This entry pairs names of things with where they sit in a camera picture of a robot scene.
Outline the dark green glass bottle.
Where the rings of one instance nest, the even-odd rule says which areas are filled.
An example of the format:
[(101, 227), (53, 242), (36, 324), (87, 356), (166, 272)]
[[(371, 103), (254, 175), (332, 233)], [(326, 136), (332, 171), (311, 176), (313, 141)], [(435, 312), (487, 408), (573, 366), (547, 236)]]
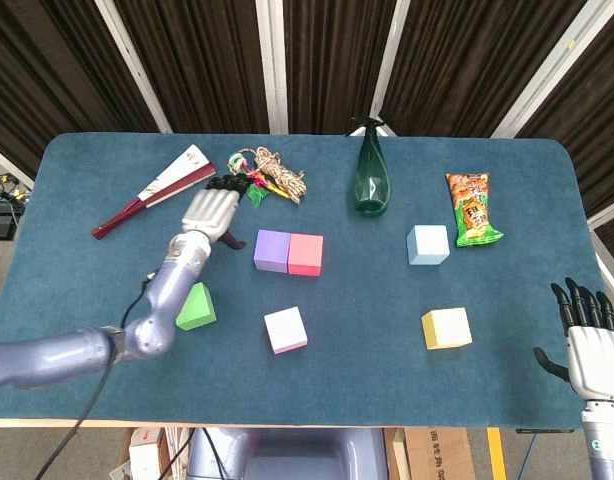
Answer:
[(354, 209), (360, 216), (377, 217), (387, 209), (391, 197), (390, 178), (377, 132), (383, 122), (371, 117), (354, 121), (365, 128), (353, 188)]

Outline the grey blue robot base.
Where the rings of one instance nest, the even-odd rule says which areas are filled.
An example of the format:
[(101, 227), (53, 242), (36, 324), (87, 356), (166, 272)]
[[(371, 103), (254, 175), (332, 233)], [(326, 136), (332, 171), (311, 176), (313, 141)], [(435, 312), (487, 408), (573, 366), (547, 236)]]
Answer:
[(186, 480), (388, 480), (380, 428), (196, 430)]

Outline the yellow foam cube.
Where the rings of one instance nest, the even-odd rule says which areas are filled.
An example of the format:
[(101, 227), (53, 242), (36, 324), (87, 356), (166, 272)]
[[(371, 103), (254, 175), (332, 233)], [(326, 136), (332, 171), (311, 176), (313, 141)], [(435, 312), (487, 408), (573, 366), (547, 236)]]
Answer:
[(428, 350), (458, 348), (472, 343), (464, 307), (431, 310), (421, 318)]

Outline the white cardboard box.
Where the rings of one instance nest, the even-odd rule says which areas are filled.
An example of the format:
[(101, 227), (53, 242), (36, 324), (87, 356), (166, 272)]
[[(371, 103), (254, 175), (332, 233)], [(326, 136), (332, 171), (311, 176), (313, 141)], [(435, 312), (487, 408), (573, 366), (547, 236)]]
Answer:
[(161, 473), (161, 450), (166, 446), (162, 428), (136, 428), (129, 445), (133, 480), (157, 480)]

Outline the dark brown pleated curtain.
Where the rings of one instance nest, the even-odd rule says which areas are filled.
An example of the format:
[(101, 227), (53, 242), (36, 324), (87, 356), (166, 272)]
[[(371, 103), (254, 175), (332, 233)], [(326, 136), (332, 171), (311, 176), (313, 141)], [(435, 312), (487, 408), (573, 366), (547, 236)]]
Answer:
[[(266, 133), (255, 0), (113, 0), (171, 129)], [(592, 0), (410, 0), (380, 117), (400, 135), (493, 134)], [(288, 129), (367, 115), (397, 0), (282, 0)], [(66, 132), (153, 132), (95, 0), (0, 0), (0, 153), (34, 176)], [(585, 209), (614, 202), (614, 15), (520, 130), (559, 141)]]

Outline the brown cardboard box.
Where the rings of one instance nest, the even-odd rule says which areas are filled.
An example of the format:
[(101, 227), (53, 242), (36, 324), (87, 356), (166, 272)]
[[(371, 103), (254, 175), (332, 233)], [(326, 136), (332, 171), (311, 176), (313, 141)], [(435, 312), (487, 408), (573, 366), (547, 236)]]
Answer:
[(411, 480), (476, 480), (464, 427), (404, 429)]

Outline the pale pink foam cube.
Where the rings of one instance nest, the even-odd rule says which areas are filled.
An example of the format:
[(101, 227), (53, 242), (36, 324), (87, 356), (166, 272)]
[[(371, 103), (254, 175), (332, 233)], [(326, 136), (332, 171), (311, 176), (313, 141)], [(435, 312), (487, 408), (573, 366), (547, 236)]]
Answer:
[(308, 337), (297, 306), (267, 314), (264, 322), (275, 354), (307, 345)]

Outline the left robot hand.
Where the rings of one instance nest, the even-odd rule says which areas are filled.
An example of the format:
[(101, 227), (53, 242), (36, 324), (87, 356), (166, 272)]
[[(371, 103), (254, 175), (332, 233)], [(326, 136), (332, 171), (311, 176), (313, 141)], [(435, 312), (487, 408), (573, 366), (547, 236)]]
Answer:
[(233, 250), (243, 249), (244, 241), (229, 231), (240, 201), (252, 184), (243, 173), (213, 177), (199, 191), (182, 218), (182, 231), (203, 233), (211, 244), (220, 241)]

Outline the colourful tassel ornament green leaves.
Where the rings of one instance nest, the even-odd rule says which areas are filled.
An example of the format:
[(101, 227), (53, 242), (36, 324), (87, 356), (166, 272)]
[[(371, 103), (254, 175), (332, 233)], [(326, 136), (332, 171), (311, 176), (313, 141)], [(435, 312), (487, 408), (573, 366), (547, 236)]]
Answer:
[(243, 174), (252, 180), (252, 184), (248, 187), (246, 194), (253, 207), (258, 208), (262, 200), (270, 193), (287, 198), (286, 193), (282, 189), (277, 187), (271, 180), (268, 180), (265, 174), (258, 167), (254, 166), (254, 161), (246, 159), (246, 152), (253, 153), (253, 150), (243, 149), (233, 153), (229, 157), (227, 165), (232, 174)]

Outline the purple foam cube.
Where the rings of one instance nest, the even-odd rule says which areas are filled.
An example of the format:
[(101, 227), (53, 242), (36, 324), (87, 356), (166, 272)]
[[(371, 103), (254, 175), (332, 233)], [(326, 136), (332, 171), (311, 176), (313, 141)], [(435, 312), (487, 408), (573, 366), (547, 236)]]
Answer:
[(288, 232), (259, 230), (253, 257), (256, 268), (286, 274), (290, 241), (291, 234)]

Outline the orange green snack bag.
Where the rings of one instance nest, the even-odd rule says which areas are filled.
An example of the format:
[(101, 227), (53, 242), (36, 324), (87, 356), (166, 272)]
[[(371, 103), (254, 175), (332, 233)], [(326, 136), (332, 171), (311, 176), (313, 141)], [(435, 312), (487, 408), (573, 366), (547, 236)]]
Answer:
[(495, 243), (504, 233), (489, 221), (489, 174), (446, 173), (457, 225), (457, 247)]

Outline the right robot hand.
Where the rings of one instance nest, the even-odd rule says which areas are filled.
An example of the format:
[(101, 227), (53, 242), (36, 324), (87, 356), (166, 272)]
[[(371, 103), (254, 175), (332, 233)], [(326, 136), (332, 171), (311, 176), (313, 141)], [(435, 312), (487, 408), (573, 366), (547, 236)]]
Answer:
[(593, 293), (570, 277), (565, 284), (553, 283), (551, 290), (558, 304), (568, 364), (553, 362), (540, 347), (533, 349), (534, 358), (584, 401), (614, 403), (614, 307), (602, 291)]

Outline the folding fan dark red ribs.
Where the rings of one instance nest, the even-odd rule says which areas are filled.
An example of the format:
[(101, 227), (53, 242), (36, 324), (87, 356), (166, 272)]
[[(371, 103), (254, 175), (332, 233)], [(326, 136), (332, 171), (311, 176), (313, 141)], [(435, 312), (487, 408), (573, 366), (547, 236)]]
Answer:
[(190, 145), (128, 205), (106, 223), (95, 227), (91, 235), (96, 239), (104, 238), (131, 217), (208, 179), (216, 172), (216, 167), (205, 154), (196, 145)]

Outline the light blue foam cube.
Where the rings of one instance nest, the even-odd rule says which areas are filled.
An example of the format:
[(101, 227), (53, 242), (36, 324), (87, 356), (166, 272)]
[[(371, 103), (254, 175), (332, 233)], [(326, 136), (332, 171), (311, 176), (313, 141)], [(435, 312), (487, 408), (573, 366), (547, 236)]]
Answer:
[(410, 265), (439, 265), (450, 255), (445, 225), (414, 225), (406, 242)]

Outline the red foam cube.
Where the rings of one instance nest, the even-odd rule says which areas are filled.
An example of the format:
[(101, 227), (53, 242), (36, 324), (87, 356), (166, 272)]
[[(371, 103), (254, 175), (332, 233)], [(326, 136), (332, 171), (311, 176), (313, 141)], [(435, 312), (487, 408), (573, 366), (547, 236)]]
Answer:
[(322, 256), (321, 235), (291, 234), (287, 261), (290, 275), (318, 277), (322, 269)]

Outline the blue felt table mat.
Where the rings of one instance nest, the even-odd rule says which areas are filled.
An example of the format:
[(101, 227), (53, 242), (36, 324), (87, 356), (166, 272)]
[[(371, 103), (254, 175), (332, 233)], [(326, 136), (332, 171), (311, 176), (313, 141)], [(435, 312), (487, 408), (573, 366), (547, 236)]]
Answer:
[[(33, 390), (0, 389), (0, 419), (264, 425), (454, 425), (575, 428), (581, 401), (545, 372), (534, 347), (567, 360), (553, 283), (603, 282), (567, 150), (550, 139), (392, 137), (387, 211), (357, 215), (357, 137), (71, 133), (47, 146), (0, 294), (0, 341), (117, 324), (147, 310), (139, 294), (181, 228), (186, 190), (97, 240), (190, 145), (219, 168), (264, 146), (305, 174), (300, 204), (243, 200), (231, 225), (246, 245), (218, 244), (201, 274), (214, 323), (178, 331), (163, 356)], [(446, 173), (489, 174), (499, 241), (457, 247)], [(414, 225), (445, 225), (450, 255), (410, 265)], [(258, 270), (258, 231), (323, 237), (318, 277)], [(306, 346), (275, 354), (264, 316), (297, 306)], [(421, 318), (464, 307), (472, 343), (428, 350)]]

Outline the white metal frame post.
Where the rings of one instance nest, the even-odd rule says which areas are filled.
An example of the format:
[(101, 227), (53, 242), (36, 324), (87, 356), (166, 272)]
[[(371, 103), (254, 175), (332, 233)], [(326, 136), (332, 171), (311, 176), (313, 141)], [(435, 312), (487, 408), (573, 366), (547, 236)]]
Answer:
[(410, 3), (411, 0), (396, 0), (370, 107), (370, 116), (377, 120), (380, 120), (380, 112), (391, 79)]
[(614, 219), (614, 202), (598, 213), (587, 219), (587, 224), (590, 230), (595, 230)]
[(283, 0), (255, 0), (268, 123), (288, 134), (288, 91)]
[(158, 130), (161, 133), (172, 133), (170, 122), (114, 0), (94, 0), (94, 2)]
[(560, 82), (582, 54), (583, 38), (600, 17), (608, 0), (586, 0), (521, 93), (491, 134), (492, 138), (513, 138)]
[(8, 173), (15, 176), (21, 183), (23, 183), (29, 189), (34, 188), (34, 180), (28, 176), (25, 172), (19, 169), (13, 162), (11, 162), (5, 155), (0, 152), (0, 166)]

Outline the green foam cube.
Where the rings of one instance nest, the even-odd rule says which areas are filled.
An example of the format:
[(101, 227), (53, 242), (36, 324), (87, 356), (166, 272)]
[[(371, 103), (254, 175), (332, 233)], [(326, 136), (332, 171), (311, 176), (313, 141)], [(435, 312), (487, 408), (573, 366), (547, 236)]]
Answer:
[(204, 283), (196, 283), (178, 314), (176, 325), (189, 331), (215, 321), (216, 313), (211, 294)]

